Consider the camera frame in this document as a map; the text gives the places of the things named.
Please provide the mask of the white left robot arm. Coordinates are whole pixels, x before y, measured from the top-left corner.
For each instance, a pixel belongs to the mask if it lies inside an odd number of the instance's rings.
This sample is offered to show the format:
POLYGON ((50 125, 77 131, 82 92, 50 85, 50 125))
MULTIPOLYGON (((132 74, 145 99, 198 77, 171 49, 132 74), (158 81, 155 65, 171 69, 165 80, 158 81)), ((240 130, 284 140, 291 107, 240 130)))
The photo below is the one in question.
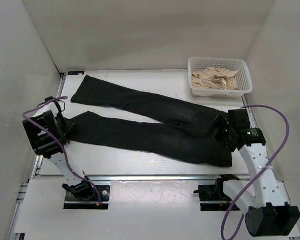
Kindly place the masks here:
POLYGON ((62 188, 87 201, 95 196, 95 187, 84 172, 78 173, 65 151, 65 145, 70 143, 68 138, 78 131, 77 124, 62 115, 66 99, 65 96, 46 98, 35 109, 22 113, 22 125, 33 152, 49 160, 65 178, 62 188))

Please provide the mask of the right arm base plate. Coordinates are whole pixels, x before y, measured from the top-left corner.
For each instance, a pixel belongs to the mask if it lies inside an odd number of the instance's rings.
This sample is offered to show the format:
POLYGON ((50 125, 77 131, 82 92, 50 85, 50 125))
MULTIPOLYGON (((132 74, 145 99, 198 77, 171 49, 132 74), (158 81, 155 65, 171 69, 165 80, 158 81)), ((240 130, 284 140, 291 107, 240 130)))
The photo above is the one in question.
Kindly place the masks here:
POLYGON ((234 197, 224 193, 221 181, 216 181, 214 185, 199 185, 193 193, 199 196, 201 212, 226 212, 234 200, 234 197))

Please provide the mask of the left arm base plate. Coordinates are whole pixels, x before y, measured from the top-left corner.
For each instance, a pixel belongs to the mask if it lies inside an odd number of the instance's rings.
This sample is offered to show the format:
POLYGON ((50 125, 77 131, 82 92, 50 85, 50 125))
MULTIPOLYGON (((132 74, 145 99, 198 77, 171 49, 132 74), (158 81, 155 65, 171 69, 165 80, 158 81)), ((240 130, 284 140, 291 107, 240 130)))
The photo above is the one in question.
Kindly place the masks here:
POLYGON ((96 189, 86 181, 76 186, 62 184, 66 191, 63 209, 68 210, 107 210, 109 206, 110 185, 97 185, 96 189))

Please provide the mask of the black trousers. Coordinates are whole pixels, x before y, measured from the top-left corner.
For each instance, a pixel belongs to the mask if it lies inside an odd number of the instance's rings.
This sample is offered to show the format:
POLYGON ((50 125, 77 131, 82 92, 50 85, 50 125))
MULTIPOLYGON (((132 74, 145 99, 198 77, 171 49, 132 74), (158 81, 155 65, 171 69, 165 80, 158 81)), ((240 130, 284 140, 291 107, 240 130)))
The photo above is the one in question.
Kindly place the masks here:
POLYGON ((231 151, 207 132, 216 117, 227 113, 170 97, 84 77, 71 102, 109 107, 152 119, 151 123, 107 118, 87 111, 72 118, 74 142, 154 153, 191 164, 232 166, 231 151))

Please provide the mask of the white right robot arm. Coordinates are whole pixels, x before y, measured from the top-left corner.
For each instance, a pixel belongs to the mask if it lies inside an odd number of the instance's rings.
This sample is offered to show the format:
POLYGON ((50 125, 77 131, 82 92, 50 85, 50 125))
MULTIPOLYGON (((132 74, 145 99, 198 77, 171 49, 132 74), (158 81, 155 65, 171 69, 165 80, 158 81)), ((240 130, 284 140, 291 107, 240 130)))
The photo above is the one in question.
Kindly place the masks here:
POLYGON ((227 117, 216 117, 208 136, 225 149, 238 151, 250 175, 245 186, 238 179, 229 179, 214 188, 220 200, 231 199, 221 224, 222 239, 226 220, 235 206, 242 212, 239 224, 245 224, 252 237, 288 236, 297 224, 300 211, 281 193, 271 166, 288 140, 289 124, 285 126, 282 144, 268 157, 264 134, 261 129, 251 127, 247 107, 231 110, 227 117))

